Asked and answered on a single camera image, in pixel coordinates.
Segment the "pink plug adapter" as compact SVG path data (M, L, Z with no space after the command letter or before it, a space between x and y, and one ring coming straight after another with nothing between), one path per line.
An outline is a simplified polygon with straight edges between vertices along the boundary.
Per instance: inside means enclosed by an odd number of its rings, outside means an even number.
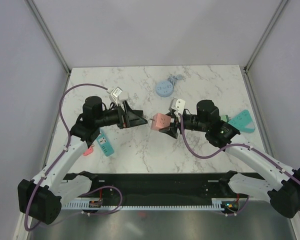
M82 155L84 157L89 156L90 154L92 154L94 152L94 148L93 147L89 147Z

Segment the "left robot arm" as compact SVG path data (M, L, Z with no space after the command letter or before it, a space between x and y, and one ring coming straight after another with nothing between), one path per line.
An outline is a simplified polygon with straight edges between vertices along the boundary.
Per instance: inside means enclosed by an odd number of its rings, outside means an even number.
M116 125L119 129L127 129L147 122L143 110L132 109L126 100L112 110L105 110L100 97L88 97L56 159L31 180L23 179L19 183L19 210L49 225L58 217L62 207L75 198L83 194L96 196L100 185L94 181L96 175L90 172L77 173L74 179L63 182L70 168L97 139L101 128Z

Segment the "pink cube socket adapter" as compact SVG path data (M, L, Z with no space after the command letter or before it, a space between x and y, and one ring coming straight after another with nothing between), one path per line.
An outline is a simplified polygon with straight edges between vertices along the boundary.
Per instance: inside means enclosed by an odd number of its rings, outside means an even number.
M150 119L151 120L150 129L153 131L159 131L161 129L169 127L171 123L171 119L172 118L166 114L157 113Z

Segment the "blue round power strip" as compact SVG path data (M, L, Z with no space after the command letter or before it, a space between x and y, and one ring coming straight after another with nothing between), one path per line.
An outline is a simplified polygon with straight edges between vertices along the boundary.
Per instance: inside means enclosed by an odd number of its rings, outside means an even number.
M172 95L174 92L175 85L178 81L184 79L184 76L181 74L170 75L166 80L162 80L155 85L155 92L158 96L162 98L167 98Z

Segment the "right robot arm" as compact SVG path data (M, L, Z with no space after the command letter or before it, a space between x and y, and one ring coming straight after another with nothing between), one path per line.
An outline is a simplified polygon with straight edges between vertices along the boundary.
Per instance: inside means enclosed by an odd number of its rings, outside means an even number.
M258 150L237 128L221 119L212 100L199 101L196 114L187 114L185 103L174 98L167 114L153 116L151 128L175 139L179 134L185 137L185 130L204 132L207 141L218 148L217 153L224 151L238 158L262 177L228 171L220 179L223 196L236 193L263 200L288 219L300 212L300 168L294 169Z

